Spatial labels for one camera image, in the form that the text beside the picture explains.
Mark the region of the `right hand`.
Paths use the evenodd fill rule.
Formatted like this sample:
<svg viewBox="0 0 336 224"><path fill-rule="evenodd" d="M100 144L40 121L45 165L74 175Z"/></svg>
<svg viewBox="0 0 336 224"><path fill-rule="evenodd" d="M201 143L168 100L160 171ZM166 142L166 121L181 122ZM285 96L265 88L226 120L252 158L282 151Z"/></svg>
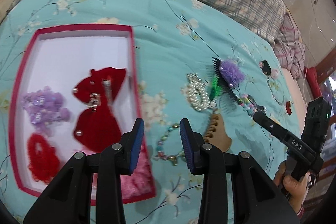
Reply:
<svg viewBox="0 0 336 224"><path fill-rule="evenodd" d="M310 172L307 172L306 175L303 177L301 181L297 181L292 178L291 175L285 175L286 171L286 162L283 161L279 166L278 170L274 177L274 184L279 186L283 184L284 188L288 191L291 195L289 199L289 203L292 209L300 215L301 211L303 210L303 202L306 198L308 187L307 185L310 183Z"/></svg>

